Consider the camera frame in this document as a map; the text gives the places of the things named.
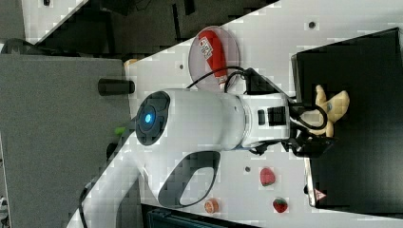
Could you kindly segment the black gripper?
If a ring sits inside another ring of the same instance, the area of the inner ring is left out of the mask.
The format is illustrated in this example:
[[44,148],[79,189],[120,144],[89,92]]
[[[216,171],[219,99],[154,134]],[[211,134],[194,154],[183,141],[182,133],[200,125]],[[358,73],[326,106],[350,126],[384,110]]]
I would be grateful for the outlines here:
[[[299,124],[290,122],[290,138],[281,142],[286,152],[292,151],[300,158],[318,158],[329,150],[336,142],[335,138],[324,135],[315,135],[311,130],[324,129],[328,117],[324,109],[316,104],[305,106],[303,103],[288,101],[290,116]],[[318,111],[323,118],[321,125],[311,125],[302,120],[301,116],[305,111]]]

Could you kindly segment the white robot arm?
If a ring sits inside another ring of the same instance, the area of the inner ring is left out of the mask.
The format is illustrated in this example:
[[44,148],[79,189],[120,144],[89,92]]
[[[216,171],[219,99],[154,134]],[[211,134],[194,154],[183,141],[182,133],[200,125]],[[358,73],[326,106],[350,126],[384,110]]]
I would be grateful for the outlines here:
[[[328,121],[301,119],[301,104],[284,93],[231,94],[188,88],[149,94],[138,108],[100,176],[82,192],[67,228],[116,228],[118,208],[138,178],[158,203],[168,208],[204,200],[216,180],[221,152],[263,154],[280,143],[298,157],[320,156],[333,139],[323,134]],[[209,168],[213,174],[187,193],[192,178]]]

